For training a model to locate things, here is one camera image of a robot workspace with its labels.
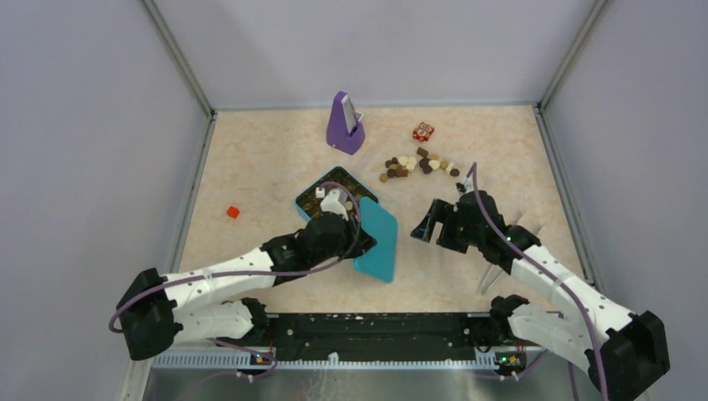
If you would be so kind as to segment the teal chocolate box with tray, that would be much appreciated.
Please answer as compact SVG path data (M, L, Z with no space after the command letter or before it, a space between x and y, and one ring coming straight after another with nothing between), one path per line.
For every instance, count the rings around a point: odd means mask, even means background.
M305 221L324 212L361 221L380 207L378 196L342 166L327 171L295 198L296 211Z

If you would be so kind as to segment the teal box lid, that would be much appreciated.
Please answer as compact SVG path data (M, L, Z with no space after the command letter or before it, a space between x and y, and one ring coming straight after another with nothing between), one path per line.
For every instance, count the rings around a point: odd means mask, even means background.
M395 276L397 254L397 219L374 200L364 197L360 202L363 231L376 241L364 255L353 262L355 269L386 284Z

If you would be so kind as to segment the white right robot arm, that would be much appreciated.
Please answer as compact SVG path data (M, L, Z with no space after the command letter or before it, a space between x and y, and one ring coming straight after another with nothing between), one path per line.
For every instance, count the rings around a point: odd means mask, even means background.
M610 400L634 400L670 371L665 325L650 311L612 301L555 258L526 228L508 225L487 192L468 192L456 204L432 201L410 236L483 258L558 308L551 313L513 294L491 302L489 331L501 344L536 343L583 370Z

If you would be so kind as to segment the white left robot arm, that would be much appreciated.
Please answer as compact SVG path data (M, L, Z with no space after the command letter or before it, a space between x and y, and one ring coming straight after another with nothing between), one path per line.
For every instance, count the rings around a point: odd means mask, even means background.
M319 189L321 213L298 231L190 272L139 273L109 319L109 330L123 335L130 358L146 360L202 339L262 343L269 325L264 306L248 297L236 302L236 295L323 272L374 248L377 240L363 227L356 197L335 182Z

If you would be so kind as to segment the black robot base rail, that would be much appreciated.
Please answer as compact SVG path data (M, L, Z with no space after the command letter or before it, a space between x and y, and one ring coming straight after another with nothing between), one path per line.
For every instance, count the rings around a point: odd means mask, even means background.
M476 312L280 313L234 343L263 348L283 363L336 354L343 363L366 365L477 362L483 370L510 375L535 361L527 354L531 345Z

